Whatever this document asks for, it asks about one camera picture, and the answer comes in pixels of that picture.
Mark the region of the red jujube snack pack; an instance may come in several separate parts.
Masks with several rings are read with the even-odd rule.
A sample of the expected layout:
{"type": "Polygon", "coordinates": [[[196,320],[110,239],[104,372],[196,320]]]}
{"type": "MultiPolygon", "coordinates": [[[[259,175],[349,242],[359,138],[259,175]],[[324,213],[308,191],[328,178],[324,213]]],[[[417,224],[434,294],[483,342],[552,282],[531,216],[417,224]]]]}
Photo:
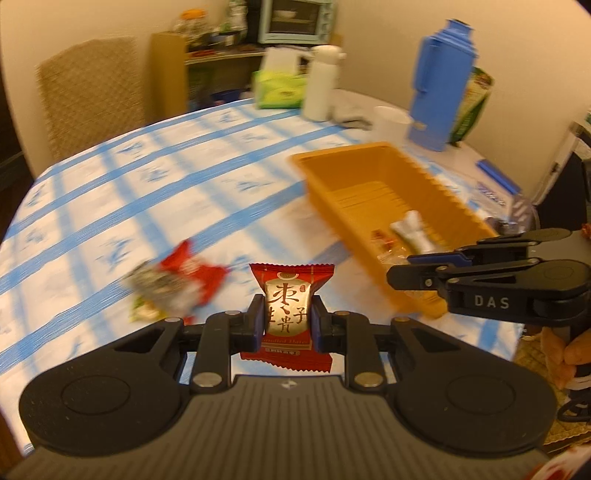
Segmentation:
{"type": "Polygon", "coordinates": [[[240,358],[294,371],[331,371],[332,357],[318,352],[312,340],[311,300],[335,266],[252,263],[250,269],[266,297],[263,339],[259,350],[240,358]]]}

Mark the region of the clear nut mix pack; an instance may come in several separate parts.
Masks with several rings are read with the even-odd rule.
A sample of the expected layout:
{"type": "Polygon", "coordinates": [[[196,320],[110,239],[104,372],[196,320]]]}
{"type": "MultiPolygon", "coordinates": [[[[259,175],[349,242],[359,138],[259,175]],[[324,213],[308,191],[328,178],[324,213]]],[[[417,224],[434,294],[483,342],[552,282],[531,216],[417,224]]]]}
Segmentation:
{"type": "Polygon", "coordinates": [[[122,283],[171,316],[187,316],[201,298],[201,287],[155,263],[143,262],[122,277],[122,283]]]}

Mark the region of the green tissue pack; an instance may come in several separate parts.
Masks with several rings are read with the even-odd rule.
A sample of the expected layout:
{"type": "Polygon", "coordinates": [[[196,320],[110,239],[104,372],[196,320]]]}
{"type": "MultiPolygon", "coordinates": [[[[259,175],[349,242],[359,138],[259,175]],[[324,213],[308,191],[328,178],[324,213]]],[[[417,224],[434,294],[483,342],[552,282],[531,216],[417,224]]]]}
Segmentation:
{"type": "Polygon", "coordinates": [[[305,86],[301,52],[287,47],[267,48],[252,74],[253,101],[259,109],[297,109],[304,101],[305,86]]]}

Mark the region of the clear brown candy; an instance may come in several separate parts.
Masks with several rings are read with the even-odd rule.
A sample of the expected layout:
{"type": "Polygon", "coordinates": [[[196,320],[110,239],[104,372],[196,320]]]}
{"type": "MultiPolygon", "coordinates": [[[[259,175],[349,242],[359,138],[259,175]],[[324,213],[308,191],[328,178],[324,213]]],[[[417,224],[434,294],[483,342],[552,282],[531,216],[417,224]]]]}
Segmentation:
{"type": "Polygon", "coordinates": [[[384,249],[378,255],[378,260],[386,266],[408,264],[410,253],[404,248],[384,249]]]}

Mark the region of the yellow white candy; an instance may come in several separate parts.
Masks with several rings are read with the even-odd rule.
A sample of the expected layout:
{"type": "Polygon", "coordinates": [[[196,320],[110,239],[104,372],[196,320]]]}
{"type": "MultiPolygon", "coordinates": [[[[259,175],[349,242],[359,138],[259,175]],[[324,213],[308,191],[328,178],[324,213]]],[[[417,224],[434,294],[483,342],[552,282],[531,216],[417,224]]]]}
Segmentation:
{"type": "Polygon", "coordinates": [[[157,308],[153,303],[145,300],[143,297],[136,297],[132,302],[130,311],[131,322],[153,323],[163,320],[166,317],[166,312],[157,308]]]}

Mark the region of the grey cloth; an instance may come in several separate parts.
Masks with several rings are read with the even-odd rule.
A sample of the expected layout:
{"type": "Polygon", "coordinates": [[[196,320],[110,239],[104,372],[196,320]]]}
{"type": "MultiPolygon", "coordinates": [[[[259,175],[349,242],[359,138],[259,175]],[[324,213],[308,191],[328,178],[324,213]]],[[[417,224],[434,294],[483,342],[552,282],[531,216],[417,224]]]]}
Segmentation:
{"type": "Polygon", "coordinates": [[[346,129],[360,129],[369,131],[373,123],[367,111],[359,106],[345,103],[335,103],[332,107],[332,121],[346,129]]]}

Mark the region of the beige quilted chair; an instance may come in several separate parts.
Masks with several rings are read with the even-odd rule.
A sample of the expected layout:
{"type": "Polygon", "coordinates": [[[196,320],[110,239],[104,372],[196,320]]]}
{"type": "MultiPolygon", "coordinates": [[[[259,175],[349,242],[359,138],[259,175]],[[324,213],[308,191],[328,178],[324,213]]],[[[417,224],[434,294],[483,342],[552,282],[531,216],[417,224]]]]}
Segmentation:
{"type": "Polygon", "coordinates": [[[76,44],[40,63],[36,75],[56,161],[145,124],[131,36],[76,44]]]}

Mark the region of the small tissue packet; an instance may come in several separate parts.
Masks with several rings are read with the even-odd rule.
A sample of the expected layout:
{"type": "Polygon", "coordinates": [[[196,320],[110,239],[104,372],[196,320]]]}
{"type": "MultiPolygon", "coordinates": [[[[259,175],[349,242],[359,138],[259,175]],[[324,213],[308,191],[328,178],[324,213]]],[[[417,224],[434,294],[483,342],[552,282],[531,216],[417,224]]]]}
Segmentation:
{"type": "Polygon", "coordinates": [[[472,199],[487,210],[505,209],[507,201],[487,184],[478,181],[472,191],[472,199]]]}

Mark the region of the white cup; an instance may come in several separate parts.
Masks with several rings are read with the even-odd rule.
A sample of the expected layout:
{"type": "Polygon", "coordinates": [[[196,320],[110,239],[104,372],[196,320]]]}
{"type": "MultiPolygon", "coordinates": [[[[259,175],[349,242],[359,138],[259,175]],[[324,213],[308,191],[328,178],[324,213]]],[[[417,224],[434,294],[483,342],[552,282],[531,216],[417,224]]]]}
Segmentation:
{"type": "Polygon", "coordinates": [[[388,142],[401,147],[407,140],[412,124],[413,119],[407,111],[398,107],[377,106],[374,109],[370,141],[388,142]]]}

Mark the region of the red candy pack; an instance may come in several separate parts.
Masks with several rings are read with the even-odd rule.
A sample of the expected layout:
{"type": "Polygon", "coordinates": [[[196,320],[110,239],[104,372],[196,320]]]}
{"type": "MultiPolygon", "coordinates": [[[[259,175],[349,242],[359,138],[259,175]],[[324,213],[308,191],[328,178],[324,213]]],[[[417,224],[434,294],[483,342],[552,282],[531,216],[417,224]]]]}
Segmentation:
{"type": "Polygon", "coordinates": [[[396,240],[380,229],[372,232],[370,240],[372,240],[374,246],[379,248],[382,252],[391,252],[396,249],[396,240]]]}

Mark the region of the light blue toaster oven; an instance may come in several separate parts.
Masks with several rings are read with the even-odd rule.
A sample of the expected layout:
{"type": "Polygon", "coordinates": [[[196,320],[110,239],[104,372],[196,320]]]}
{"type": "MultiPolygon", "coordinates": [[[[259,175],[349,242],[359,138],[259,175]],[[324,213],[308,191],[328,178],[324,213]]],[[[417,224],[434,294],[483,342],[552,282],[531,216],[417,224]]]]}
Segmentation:
{"type": "Polygon", "coordinates": [[[259,34],[264,45],[324,45],[335,23],[335,1],[271,0],[260,2],[259,34]]]}

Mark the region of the blue flat box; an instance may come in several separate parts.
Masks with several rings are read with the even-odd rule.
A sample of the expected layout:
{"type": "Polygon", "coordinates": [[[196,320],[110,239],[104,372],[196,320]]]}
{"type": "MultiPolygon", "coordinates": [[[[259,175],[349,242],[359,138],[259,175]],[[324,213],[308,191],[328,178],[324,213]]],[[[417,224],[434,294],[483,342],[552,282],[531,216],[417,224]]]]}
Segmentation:
{"type": "Polygon", "coordinates": [[[516,195],[522,192],[522,189],[493,163],[487,159],[481,159],[476,163],[477,167],[493,179],[497,184],[507,190],[510,194],[516,195]]]}

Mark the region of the orange plastic tray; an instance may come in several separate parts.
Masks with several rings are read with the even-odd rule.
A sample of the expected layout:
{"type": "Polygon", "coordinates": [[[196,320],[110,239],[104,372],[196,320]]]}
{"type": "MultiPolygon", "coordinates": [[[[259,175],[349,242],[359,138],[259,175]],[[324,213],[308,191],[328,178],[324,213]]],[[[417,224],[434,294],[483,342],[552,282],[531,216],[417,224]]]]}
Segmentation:
{"type": "Polygon", "coordinates": [[[304,175],[311,205],[401,314],[437,319],[447,307],[435,292],[390,287],[388,266],[379,259],[384,248],[375,232],[394,238],[390,224],[416,210],[427,236],[444,250],[496,235],[450,189],[388,143],[318,150],[295,154],[290,160],[304,175]]]}

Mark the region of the red double-happiness snack pack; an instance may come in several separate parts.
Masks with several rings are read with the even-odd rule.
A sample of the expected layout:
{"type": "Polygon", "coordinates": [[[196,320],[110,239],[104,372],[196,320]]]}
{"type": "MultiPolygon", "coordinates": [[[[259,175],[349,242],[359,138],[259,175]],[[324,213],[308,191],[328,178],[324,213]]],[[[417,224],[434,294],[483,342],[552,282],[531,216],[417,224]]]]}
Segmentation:
{"type": "Polygon", "coordinates": [[[181,315],[185,324],[194,322],[193,312],[211,301],[221,289],[229,272],[228,268],[209,263],[207,259],[194,253],[190,239],[180,242],[156,265],[161,270],[180,276],[188,280],[192,286],[197,287],[197,296],[192,300],[188,312],[181,315]]]}

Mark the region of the blue thermos jug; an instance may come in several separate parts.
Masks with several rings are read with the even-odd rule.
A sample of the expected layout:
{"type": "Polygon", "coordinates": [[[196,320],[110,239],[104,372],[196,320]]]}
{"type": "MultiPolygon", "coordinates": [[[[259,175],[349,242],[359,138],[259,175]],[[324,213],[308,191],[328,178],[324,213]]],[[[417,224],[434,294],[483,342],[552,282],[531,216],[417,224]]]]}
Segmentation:
{"type": "Polygon", "coordinates": [[[450,19],[445,28],[421,43],[410,116],[409,139],[432,151],[445,149],[477,59],[472,27],[450,19]]]}

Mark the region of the wooden shelf unit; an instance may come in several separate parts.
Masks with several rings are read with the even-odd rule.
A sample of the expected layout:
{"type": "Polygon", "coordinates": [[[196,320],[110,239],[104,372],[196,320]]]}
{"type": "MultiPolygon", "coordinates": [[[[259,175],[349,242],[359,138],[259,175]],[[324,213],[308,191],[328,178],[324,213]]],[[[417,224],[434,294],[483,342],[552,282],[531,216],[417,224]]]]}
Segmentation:
{"type": "Polygon", "coordinates": [[[151,35],[147,66],[151,121],[206,108],[226,91],[249,95],[256,73],[302,75],[312,60],[311,48],[238,45],[228,49],[190,52],[183,36],[172,32],[151,35]]]}

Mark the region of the green snack bag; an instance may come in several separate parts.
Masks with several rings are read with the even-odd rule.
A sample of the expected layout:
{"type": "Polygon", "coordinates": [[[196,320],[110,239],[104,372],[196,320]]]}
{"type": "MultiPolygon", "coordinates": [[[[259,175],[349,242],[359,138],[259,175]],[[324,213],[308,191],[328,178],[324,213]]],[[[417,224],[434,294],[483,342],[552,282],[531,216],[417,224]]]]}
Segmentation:
{"type": "Polygon", "coordinates": [[[475,126],[492,92],[494,79],[479,67],[472,69],[452,129],[449,144],[457,146],[475,126]]]}

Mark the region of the orange lid jar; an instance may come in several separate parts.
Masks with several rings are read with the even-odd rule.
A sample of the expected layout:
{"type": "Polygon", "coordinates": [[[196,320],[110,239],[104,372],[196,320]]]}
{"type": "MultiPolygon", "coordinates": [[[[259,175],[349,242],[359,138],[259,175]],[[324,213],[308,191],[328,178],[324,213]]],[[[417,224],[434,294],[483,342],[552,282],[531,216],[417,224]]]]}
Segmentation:
{"type": "Polygon", "coordinates": [[[182,12],[174,21],[171,31],[187,41],[198,40],[209,31],[207,12],[204,9],[189,9],[182,12]]]}

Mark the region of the white thermos bottle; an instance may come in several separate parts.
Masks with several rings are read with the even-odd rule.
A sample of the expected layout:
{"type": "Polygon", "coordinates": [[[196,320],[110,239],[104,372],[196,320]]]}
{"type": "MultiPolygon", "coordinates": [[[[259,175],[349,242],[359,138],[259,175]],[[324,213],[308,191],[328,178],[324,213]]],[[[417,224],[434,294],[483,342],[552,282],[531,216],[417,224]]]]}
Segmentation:
{"type": "Polygon", "coordinates": [[[307,54],[308,79],[301,114],[315,122],[327,121],[331,112],[332,90],[337,86],[339,65],[346,53],[335,45],[318,45],[307,54]]]}

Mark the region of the blue checked tablecloth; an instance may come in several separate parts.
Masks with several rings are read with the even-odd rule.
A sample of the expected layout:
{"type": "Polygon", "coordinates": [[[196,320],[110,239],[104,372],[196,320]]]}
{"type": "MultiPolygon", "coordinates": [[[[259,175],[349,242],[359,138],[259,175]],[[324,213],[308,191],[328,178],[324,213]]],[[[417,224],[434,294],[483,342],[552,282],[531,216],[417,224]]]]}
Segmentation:
{"type": "Polygon", "coordinates": [[[18,450],[31,448],[18,415],[26,384],[134,331],[121,278],[183,240],[228,270],[195,311],[199,322],[249,305],[255,262],[331,263],[325,306],[390,320],[394,307],[311,207],[291,159],[365,139],[240,100],[129,132],[43,172],[1,245],[1,411],[18,450]]]}

